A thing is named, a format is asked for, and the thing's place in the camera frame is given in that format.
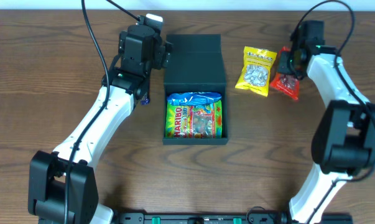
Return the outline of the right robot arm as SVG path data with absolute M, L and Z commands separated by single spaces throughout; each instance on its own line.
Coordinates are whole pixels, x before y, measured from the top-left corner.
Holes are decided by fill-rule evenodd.
M 326 221 L 323 213 L 337 192 L 369 177 L 359 176 L 363 169 L 375 169 L 375 104 L 356 88 L 340 50 L 326 45 L 323 34 L 322 21 L 299 22 L 291 50 L 280 56 L 278 70 L 311 79 L 326 108 L 311 143 L 312 168 L 280 223 Z

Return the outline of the Haribo gummy worms bag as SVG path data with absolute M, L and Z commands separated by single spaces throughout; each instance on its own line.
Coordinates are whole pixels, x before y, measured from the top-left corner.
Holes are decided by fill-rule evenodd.
M 173 106 L 167 103 L 166 138 L 221 138 L 222 132 L 223 110 L 221 100 L 196 106 Z

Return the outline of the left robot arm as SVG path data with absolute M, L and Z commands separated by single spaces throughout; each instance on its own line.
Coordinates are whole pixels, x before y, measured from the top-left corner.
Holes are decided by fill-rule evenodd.
M 93 106 L 53 152 L 33 156 L 28 211 L 39 223 L 114 223 L 115 211 L 99 202 L 95 169 L 136 104 L 149 103 L 151 71 L 167 66 L 172 46 L 161 30 L 161 22 L 140 22 L 122 31 Z

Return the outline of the blue Oreo cookie pack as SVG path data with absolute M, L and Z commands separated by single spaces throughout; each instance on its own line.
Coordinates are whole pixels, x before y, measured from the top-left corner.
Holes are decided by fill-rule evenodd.
M 185 92 L 172 93 L 167 102 L 172 106 L 197 106 L 215 103 L 222 98 L 217 92 Z

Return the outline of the yellow snack bag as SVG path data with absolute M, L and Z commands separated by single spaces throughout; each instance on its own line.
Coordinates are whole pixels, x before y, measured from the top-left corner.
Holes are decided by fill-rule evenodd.
M 243 69 L 235 88 L 250 90 L 253 93 L 267 97 L 269 94 L 271 68 L 276 57 L 277 52 L 245 46 Z

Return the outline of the red snack bag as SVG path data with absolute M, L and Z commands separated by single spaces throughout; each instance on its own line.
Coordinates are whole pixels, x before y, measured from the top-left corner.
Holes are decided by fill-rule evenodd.
M 291 99 L 297 101 L 299 99 L 299 81 L 291 74 L 287 69 L 286 60 L 290 49 L 283 46 L 277 56 L 277 65 L 275 70 L 275 76 L 270 82 L 269 86 L 275 90 L 278 90 L 285 95 L 291 97 Z

